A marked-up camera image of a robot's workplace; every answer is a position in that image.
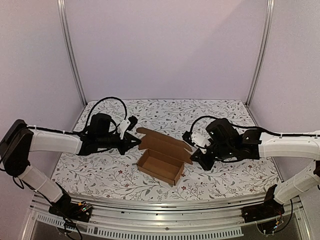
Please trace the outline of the brown cardboard box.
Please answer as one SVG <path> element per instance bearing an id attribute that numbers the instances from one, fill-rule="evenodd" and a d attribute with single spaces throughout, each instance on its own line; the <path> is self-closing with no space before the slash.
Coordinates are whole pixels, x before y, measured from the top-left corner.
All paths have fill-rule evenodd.
<path id="1" fill-rule="evenodd" d="M 137 161 L 138 169 L 158 180 L 175 186 L 184 171 L 185 165 L 192 165 L 191 147 L 184 141 L 169 135 L 138 127 L 136 132 L 143 134 L 139 150 L 144 153 Z"/>

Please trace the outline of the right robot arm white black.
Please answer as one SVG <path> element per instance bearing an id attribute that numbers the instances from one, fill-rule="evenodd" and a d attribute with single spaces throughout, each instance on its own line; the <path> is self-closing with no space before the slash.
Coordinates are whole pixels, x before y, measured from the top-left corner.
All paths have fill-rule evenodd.
<path id="1" fill-rule="evenodd" d="M 186 131 L 182 138 L 197 150 L 191 160 L 203 170 L 211 170 L 214 162 L 259 160 L 262 158 L 287 157 L 311 159 L 311 163 L 290 179 L 270 187 L 258 213 L 269 218 L 290 199 L 320 184 L 320 133 L 277 133 L 258 126 L 239 126 L 226 118 L 213 118 L 205 128 L 208 137 Z"/>

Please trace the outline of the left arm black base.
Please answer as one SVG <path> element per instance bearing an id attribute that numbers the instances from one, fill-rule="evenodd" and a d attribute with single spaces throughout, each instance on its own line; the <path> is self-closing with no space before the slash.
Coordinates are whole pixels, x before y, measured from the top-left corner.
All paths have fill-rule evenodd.
<path id="1" fill-rule="evenodd" d="M 57 202 L 51 202 L 48 212 L 75 221 L 88 223 L 93 210 L 93 205 L 86 201 L 73 203 L 70 195 L 57 183 L 62 190 L 62 197 Z"/>

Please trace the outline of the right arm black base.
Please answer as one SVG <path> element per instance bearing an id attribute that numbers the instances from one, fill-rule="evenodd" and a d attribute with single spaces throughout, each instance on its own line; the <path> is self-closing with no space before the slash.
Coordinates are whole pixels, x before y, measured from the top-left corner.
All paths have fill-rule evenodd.
<path id="1" fill-rule="evenodd" d="M 275 233 L 285 213 L 284 205 L 274 200 L 276 187 L 275 184 L 267 190 L 262 203 L 241 208 L 241 216 L 245 223 L 273 218 L 273 220 L 257 224 L 258 230 L 264 235 Z"/>

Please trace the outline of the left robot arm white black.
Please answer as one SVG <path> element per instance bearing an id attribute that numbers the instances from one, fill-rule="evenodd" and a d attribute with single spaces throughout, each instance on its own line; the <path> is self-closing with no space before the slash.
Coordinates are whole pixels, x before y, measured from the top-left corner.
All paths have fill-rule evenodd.
<path id="1" fill-rule="evenodd" d="M 130 116 L 110 130 L 111 116 L 97 113 L 82 131 L 67 132 L 27 125 L 18 119 L 0 142 L 1 170 L 46 197 L 63 217 L 70 217 L 75 211 L 71 197 L 59 184 L 31 165 L 29 154 L 59 152 L 89 156 L 116 149 L 124 155 L 141 143 L 129 133 L 137 122 L 135 116 Z"/>

